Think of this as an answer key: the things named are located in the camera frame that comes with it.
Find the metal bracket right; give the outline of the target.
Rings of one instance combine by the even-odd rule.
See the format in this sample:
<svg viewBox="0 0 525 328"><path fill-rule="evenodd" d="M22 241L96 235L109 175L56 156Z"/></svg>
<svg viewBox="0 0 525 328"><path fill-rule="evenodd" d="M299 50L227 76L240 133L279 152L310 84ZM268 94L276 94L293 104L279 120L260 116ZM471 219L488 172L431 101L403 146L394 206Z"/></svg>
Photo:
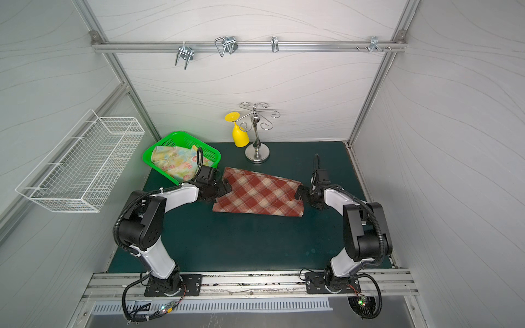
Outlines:
<svg viewBox="0 0 525 328"><path fill-rule="evenodd" d="M378 39L377 36L373 36L367 45L356 46L357 51L366 51L368 53L373 52L390 52L392 47L389 42L383 42Z"/></svg>

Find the red plaid skirt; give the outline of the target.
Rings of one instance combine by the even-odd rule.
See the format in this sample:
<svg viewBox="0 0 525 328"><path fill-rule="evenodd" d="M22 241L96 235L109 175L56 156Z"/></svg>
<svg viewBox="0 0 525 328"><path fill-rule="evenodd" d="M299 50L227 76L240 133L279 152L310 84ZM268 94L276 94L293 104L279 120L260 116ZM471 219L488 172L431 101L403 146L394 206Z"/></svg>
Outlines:
<svg viewBox="0 0 525 328"><path fill-rule="evenodd" d="M216 213L302 217L304 203L295 198L302 184L295 180L237 168L226 168L223 179L232 191L217 198Z"/></svg>

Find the metal u-bolt clamp middle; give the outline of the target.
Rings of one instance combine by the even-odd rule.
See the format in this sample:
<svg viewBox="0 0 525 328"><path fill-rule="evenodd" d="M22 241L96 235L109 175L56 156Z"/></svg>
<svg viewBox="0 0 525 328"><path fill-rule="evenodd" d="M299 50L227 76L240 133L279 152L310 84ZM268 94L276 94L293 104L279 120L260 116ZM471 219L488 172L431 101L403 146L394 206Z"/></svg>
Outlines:
<svg viewBox="0 0 525 328"><path fill-rule="evenodd" d="M232 55L237 51L239 45L234 36L222 36L215 39L215 46L217 48L220 57L224 57L225 54Z"/></svg>

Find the white vent strip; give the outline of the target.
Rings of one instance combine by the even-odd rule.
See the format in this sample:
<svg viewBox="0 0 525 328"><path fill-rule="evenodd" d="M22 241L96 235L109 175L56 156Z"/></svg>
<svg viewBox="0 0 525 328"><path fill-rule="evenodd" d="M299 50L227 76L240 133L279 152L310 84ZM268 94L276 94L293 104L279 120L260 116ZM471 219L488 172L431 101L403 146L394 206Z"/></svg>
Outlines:
<svg viewBox="0 0 525 328"><path fill-rule="evenodd" d="M153 314L168 301L128 301L131 312L140 308L139 314ZM172 314L212 313L296 313L329 312L333 308L327 297L271 298L271 299L185 299ZM120 301L98 301L91 312L93 315L123 314Z"/></svg>

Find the pastel floral skirt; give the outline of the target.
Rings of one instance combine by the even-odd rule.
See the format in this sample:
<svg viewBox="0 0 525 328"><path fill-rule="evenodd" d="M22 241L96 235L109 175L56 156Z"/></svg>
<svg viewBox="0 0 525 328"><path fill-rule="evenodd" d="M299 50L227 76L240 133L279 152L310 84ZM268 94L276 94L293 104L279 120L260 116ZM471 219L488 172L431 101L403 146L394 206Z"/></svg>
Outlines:
<svg viewBox="0 0 525 328"><path fill-rule="evenodd" d="M198 147L157 146L154 148L151 162L162 172L179 182L192 180L198 170Z"/></svg>

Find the metal u-bolt clamp left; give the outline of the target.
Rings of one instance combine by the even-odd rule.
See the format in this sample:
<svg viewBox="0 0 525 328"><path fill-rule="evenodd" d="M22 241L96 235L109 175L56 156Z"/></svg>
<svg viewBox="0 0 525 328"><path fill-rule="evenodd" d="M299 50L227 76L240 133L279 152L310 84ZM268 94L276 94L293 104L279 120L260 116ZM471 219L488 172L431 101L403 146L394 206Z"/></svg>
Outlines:
<svg viewBox="0 0 525 328"><path fill-rule="evenodd" d="M179 63L183 63L184 69L186 70L190 61L192 61L193 59L194 50L189 46L183 45L178 48L174 64L177 66Z"/></svg>

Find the metal hook clamp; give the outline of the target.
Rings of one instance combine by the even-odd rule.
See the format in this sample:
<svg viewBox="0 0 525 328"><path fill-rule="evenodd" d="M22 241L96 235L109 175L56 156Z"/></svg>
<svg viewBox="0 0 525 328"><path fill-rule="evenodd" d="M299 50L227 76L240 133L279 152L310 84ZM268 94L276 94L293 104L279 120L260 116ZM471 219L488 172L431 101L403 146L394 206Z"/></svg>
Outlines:
<svg viewBox="0 0 525 328"><path fill-rule="evenodd" d="M270 42L271 42L272 53L279 52L278 38L276 36L272 36L270 38Z"/></svg>

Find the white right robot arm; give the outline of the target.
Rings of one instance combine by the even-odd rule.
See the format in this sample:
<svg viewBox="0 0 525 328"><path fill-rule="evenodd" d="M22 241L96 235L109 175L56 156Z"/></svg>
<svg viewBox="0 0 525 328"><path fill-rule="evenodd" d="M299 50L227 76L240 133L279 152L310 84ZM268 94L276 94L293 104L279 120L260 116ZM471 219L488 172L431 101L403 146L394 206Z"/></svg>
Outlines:
<svg viewBox="0 0 525 328"><path fill-rule="evenodd" d="M358 279L359 271L382 265L392 254L392 238L381 204L365 202L335 184L313 191L301 185L295 198L308 201L316 209L331 207L343 218L343 249L323 273L329 292L342 291L348 282Z"/></svg>

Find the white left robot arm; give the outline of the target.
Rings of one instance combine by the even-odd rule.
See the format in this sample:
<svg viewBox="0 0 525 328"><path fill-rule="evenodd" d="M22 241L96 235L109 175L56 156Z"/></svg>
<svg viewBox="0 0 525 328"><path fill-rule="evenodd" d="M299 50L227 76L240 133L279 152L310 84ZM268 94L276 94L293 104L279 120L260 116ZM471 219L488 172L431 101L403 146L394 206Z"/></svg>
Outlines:
<svg viewBox="0 0 525 328"><path fill-rule="evenodd" d="M180 269L161 240L165 214L198 200L213 202L231 191L227 180L182 183L149 192L134 191L117 218L113 238L118 247L143 264L152 282L164 293L174 294L183 280Z"/></svg>

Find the chrome cup holder stand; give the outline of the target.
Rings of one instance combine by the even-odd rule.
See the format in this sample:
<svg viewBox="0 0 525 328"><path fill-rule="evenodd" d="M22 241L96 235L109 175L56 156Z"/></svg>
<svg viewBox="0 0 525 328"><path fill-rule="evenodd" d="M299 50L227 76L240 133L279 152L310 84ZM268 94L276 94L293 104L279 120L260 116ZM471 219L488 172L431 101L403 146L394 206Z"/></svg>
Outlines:
<svg viewBox="0 0 525 328"><path fill-rule="evenodd" d="M246 110L247 114L239 117L235 122L242 131L252 131L255 136L254 142L245 149L247 160L253 164L262 164L268 160L270 150L266 144L261 142L259 130L270 131L273 128L272 121L265 116L265 113L272 119L278 119L280 112L270 109L270 105L266 102L242 102L239 107Z"/></svg>

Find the metal u-bolt clamp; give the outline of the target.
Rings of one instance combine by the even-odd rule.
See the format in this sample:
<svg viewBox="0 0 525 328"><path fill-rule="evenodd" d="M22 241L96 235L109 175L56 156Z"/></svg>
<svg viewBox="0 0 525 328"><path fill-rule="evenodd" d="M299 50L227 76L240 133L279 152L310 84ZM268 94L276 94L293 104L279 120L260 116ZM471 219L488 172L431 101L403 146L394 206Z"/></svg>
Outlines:
<svg viewBox="0 0 525 328"><path fill-rule="evenodd" d="M179 63L183 63L184 69L186 70L190 61L192 61L193 59L194 50L189 46L183 45L178 48L174 64L177 66Z"/></svg>
<svg viewBox="0 0 525 328"><path fill-rule="evenodd" d="M217 48L220 57L224 57L225 54L232 55L237 51L239 45L234 36L222 36L215 39L215 46Z"/></svg>

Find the yellow plastic goblet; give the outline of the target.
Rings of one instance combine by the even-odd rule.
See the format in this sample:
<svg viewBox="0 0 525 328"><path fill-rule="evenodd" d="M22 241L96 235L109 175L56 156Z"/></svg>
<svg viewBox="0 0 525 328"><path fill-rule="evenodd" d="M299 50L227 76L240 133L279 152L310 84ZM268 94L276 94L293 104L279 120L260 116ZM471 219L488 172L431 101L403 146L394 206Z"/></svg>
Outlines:
<svg viewBox="0 0 525 328"><path fill-rule="evenodd" d="M240 118L239 112L230 112L226 115L225 121L233 123L232 138L234 144L238 148L246 147L250 143L249 135L246 131L242 130L237 124L237 120Z"/></svg>

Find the green plastic basket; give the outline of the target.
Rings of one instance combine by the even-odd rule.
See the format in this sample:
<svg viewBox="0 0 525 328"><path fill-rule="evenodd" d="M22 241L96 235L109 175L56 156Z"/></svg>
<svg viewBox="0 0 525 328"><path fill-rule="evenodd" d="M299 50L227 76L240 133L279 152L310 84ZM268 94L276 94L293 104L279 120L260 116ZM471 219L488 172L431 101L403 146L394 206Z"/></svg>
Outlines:
<svg viewBox="0 0 525 328"><path fill-rule="evenodd" d="M145 164L178 185L191 180L198 171L197 151L204 155L203 165L217 168L221 153L183 131L176 131L148 148L142 156Z"/></svg>

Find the aluminium crossbar rail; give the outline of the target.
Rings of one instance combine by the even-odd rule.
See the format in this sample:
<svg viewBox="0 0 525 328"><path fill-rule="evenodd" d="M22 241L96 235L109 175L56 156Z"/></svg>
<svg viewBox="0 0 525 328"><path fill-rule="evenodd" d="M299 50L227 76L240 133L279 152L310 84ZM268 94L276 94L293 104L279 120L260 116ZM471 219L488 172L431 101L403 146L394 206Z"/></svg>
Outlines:
<svg viewBox="0 0 525 328"><path fill-rule="evenodd" d="M408 48L406 42L389 42L390 52L403 52ZM238 53L272 53L271 42L264 41L237 41ZM278 40L278 53L343 53L366 52L357 51L356 46L369 43L365 41L283 41ZM218 53L215 42L104 42L93 44L97 53L177 53L180 46L189 46L194 53Z"/></svg>

